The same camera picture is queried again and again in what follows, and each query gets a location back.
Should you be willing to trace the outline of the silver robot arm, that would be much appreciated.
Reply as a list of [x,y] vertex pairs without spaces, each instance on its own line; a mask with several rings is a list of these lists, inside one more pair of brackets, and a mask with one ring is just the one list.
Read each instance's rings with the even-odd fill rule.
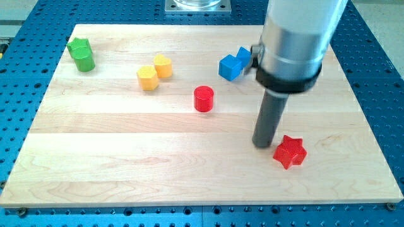
[[347,0],[270,0],[256,81],[277,93],[311,89]]

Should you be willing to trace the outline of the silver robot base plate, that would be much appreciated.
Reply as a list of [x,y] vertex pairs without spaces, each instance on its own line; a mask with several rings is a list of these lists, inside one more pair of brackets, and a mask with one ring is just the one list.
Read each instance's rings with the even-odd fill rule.
[[166,13],[230,13],[231,0],[165,0]]

